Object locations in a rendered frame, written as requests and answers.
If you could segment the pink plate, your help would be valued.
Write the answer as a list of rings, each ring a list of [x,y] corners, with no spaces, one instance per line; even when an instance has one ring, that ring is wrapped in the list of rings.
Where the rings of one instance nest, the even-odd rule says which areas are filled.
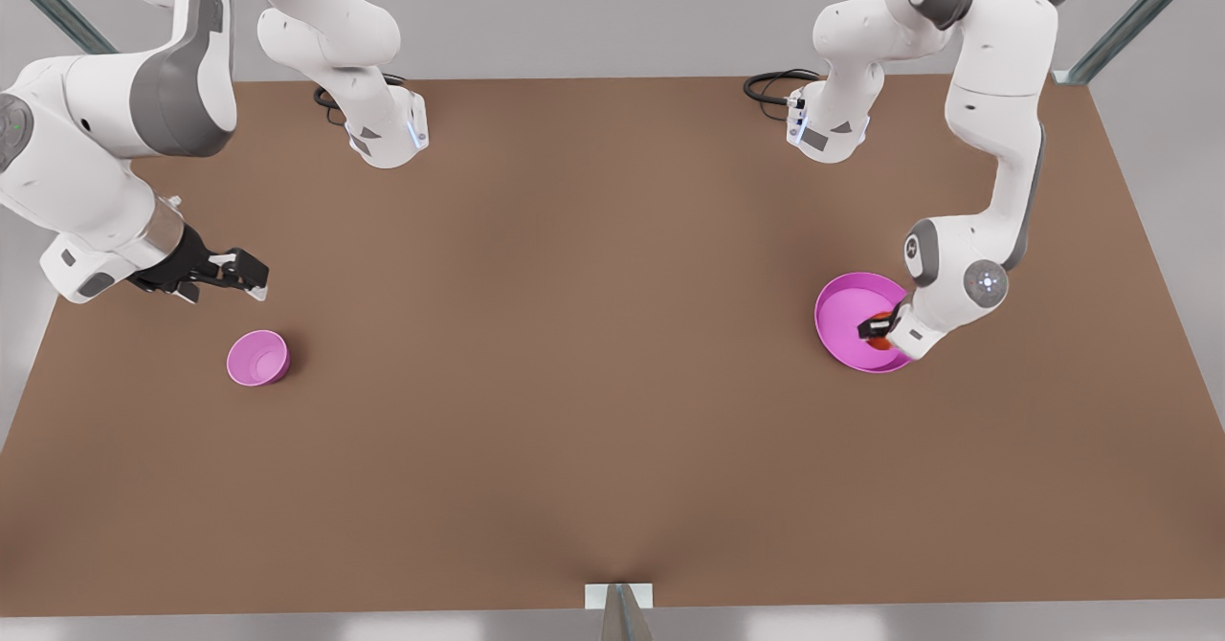
[[[850,272],[831,279],[813,306],[813,326],[835,362],[861,373],[893,373],[910,359],[886,344],[875,348],[862,339],[858,327],[873,317],[888,317],[907,297],[900,284],[873,272]]]

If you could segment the pink bowl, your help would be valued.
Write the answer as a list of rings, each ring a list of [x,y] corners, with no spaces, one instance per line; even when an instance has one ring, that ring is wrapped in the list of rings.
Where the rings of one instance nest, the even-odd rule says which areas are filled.
[[[267,387],[283,377],[292,364],[289,347],[277,332],[257,330],[232,344],[225,370],[241,387]]]

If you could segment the silver frame post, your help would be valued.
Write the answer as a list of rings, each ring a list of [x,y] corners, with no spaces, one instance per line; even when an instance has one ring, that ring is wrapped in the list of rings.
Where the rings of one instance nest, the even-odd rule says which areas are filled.
[[[600,610],[600,641],[655,641],[644,610],[655,605],[653,583],[586,583],[586,609]]]
[[[111,55],[118,51],[105,36],[75,9],[69,0],[28,0],[39,9],[64,36],[88,55]]]
[[[1076,64],[1066,70],[1054,70],[1054,83],[1087,86],[1102,74],[1111,61],[1128,48],[1129,43],[1142,34],[1152,22],[1164,12],[1174,0],[1134,0],[1129,9],[1099,36],[1098,42],[1089,47]]]

